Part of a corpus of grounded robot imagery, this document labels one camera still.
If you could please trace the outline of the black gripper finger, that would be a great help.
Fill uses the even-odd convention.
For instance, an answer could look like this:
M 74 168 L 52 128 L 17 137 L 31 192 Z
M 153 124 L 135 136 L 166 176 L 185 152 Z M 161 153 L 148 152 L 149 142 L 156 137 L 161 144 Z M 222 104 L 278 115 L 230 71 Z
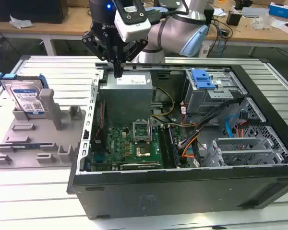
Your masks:
M 148 44 L 145 39 L 125 43 L 119 40 L 119 77 L 122 77 L 123 68 L 127 61 L 132 61 Z
M 100 60 L 106 60 L 113 67 L 115 78 L 120 77 L 117 46 L 109 31 L 102 30 L 98 35 L 93 30 L 86 31 L 81 37 L 81 42 Z

